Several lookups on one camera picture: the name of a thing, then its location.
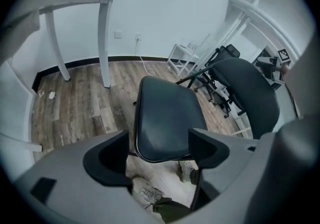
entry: black office chair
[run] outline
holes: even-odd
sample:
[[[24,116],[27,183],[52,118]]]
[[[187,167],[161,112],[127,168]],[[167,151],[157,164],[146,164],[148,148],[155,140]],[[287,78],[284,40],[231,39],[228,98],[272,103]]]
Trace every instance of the black office chair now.
[[[221,46],[220,49],[216,49],[215,53],[209,58],[209,60],[206,62],[205,66],[211,66],[221,60],[227,59],[227,58],[239,58],[240,52],[232,45],[228,45],[226,47]],[[238,98],[233,93],[232,88],[230,87],[227,80],[224,79],[224,77],[214,68],[208,70],[209,77],[206,73],[202,74],[202,77],[198,77],[197,80],[199,80],[202,85],[198,86],[194,89],[195,92],[198,92],[198,89],[205,87],[208,94],[209,99],[208,101],[211,102],[213,100],[213,94],[216,92],[216,84],[215,81],[220,82],[222,85],[226,86],[226,90],[228,92],[228,100],[226,100],[223,97],[220,97],[221,102],[225,109],[225,118],[229,117],[229,112],[231,111],[229,104],[232,102],[235,103],[235,105],[240,109],[238,115],[241,115],[244,113],[244,107],[241,105]]]
[[[141,80],[136,104],[134,146],[147,162],[190,158],[188,130],[207,129],[195,93],[188,89],[195,79],[215,68],[244,106],[253,137],[271,132],[279,118],[276,94],[263,75],[246,60],[229,58],[208,66],[176,84],[146,76]],[[188,87],[179,84],[190,80]]]

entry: wall outlet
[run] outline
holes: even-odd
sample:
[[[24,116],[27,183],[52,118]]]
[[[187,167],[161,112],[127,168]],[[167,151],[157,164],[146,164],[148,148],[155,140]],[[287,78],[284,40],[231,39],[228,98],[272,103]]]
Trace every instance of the wall outlet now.
[[[135,41],[141,41],[141,34],[135,34],[134,35],[134,40]]]
[[[114,35],[115,39],[122,39],[122,30],[116,30]]]

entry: white cable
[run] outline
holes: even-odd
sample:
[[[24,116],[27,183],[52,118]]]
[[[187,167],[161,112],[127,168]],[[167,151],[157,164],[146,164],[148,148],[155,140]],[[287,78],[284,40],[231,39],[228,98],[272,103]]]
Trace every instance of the white cable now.
[[[137,55],[138,42],[139,42],[139,39],[137,39],[137,40],[135,41],[135,44],[136,44],[136,45],[135,45],[135,46],[136,46],[136,48],[135,48],[135,55]],[[144,61],[143,61],[143,59],[142,59],[142,57],[141,57],[140,54],[139,54],[139,57],[140,57],[140,59],[141,59],[141,61],[142,61],[143,67],[144,67],[144,69],[145,69],[145,72],[146,72],[148,75],[153,76],[153,75],[151,75],[150,73],[148,73],[148,71],[147,71],[147,69],[146,69],[146,66],[145,66],[145,63],[144,63]]]

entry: power cord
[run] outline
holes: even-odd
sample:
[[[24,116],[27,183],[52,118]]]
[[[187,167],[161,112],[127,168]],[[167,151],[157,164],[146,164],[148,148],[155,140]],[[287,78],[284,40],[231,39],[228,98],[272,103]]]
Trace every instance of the power cord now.
[[[139,48],[138,48],[138,44],[139,44],[139,41],[140,41],[140,39],[139,38],[137,38],[136,40],[135,40],[135,46],[136,46],[136,48],[135,48],[135,55],[137,55],[137,51],[139,52]],[[140,59],[141,59],[141,61],[142,61],[142,64],[143,64],[143,67],[144,67],[144,69],[145,69],[145,72],[148,74],[148,75],[150,75],[150,76],[153,76],[153,75],[151,75],[148,71],[147,71],[147,69],[146,69],[146,66],[145,66],[145,63],[144,63],[144,61],[143,61],[143,59],[142,59],[142,57],[141,57],[141,55],[139,54],[139,57],[140,57]]]

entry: laminate flooring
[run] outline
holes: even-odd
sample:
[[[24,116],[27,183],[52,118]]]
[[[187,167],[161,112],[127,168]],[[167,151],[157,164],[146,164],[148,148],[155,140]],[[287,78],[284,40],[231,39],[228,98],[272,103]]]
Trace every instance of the laminate flooring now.
[[[180,79],[165,62],[145,62],[148,72],[176,82]],[[42,78],[32,114],[32,142],[40,143],[43,152],[34,153],[38,161],[45,154],[79,140],[118,130],[129,130],[130,150],[134,152],[133,122],[140,80],[146,76],[142,62],[110,62],[111,87],[103,87],[100,65],[69,69],[65,81],[60,72]],[[53,99],[50,92],[55,92]],[[196,94],[209,131],[232,134],[238,130],[231,118],[224,119],[219,106],[206,99],[205,90]],[[180,182],[174,161],[150,164],[129,156],[127,176],[142,176],[153,186],[186,206],[190,206],[195,186]]]

